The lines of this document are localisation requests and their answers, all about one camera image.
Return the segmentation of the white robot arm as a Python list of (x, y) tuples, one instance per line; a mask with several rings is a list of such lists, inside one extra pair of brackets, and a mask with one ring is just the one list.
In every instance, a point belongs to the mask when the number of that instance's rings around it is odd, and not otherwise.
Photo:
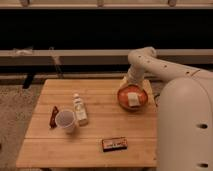
[(157, 171), (213, 171), (213, 72), (161, 60), (152, 47), (129, 52), (125, 83), (146, 71), (166, 82), (157, 110)]

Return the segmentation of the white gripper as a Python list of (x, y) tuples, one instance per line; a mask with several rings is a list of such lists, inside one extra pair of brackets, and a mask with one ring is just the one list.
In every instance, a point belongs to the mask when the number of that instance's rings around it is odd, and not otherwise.
[[(135, 68), (131, 66), (128, 69), (126, 77), (122, 80), (122, 87), (129, 84), (140, 84), (144, 78), (144, 70), (140, 68)], [(128, 103), (130, 107), (136, 107), (140, 105), (138, 95), (135, 92), (130, 92), (127, 94)]]

